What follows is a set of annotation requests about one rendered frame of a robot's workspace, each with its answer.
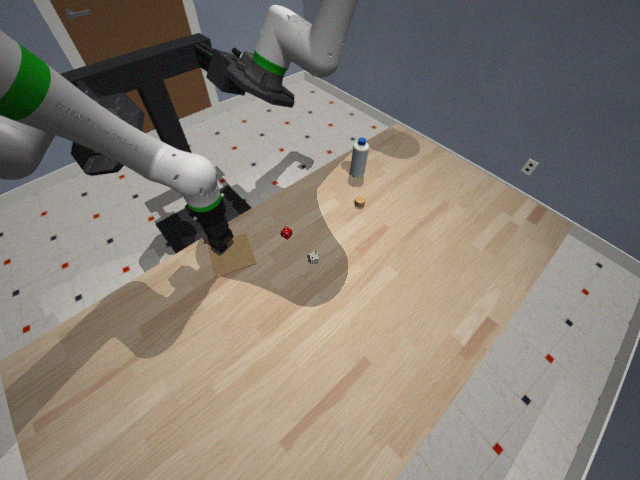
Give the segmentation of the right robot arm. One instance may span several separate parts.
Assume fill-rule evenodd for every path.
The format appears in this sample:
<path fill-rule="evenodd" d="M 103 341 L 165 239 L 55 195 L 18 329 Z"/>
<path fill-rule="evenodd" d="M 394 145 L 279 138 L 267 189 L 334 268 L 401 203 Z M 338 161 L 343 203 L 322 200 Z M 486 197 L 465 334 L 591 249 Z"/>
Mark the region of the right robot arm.
<path fill-rule="evenodd" d="M 56 135 L 174 189 L 195 212 L 221 201 L 207 158 L 131 126 L 1 30 L 0 115 L 0 179 L 31 175 Z"/>

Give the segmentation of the grey bottle with blue cap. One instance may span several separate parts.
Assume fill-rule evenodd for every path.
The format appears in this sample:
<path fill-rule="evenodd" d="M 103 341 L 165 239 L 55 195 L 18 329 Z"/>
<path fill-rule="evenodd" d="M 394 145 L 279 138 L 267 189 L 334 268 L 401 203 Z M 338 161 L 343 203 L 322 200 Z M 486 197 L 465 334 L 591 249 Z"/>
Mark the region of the grey bottle with blue cap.
<path fill-rule="evenodd" d="M 362 177 L 365 173 L 369 145 L 365 138 L 359 138 L 353 145 L 350 174 L 353 177 Z"/>

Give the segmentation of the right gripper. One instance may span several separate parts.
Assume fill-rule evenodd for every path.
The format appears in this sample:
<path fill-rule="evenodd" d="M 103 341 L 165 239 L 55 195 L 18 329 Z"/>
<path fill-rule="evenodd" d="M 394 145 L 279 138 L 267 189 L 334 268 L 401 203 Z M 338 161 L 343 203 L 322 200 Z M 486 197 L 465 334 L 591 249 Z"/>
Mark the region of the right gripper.
<path fill-rule="evenodd" d="M 224 194 L 222 193 L 221 196 L 223 197 Z M 205 234 L 208 236 L 210 246 L 213 247 L 214 251 L 218 254 L 221 253 L 218 250 L 221 250 L 233 238 L 233 233 L 229 229 L 227 219 L 224 215 L 226 208 L 222 197 L 218 206 L 207 212 L 195 212 L 191 210 L 188 205 L 185 206 L 190 217 L 201 224 Z"/>

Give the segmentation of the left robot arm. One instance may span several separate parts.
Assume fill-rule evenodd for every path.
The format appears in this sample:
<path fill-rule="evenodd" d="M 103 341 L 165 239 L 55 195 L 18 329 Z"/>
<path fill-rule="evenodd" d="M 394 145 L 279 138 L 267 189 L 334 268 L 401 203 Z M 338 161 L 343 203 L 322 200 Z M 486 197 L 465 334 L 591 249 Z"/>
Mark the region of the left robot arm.
<path fill-rule="evenodd" d="M 236 67 L 249 81 L 273 93 L 281 93 L 291 62 L 315 77 L 330 76 L 339 66 L 357 1 L 322 0 L 313 24 L 288 8 L 272 5 L 254 54 L 232 48 L 239 58 Z"/>

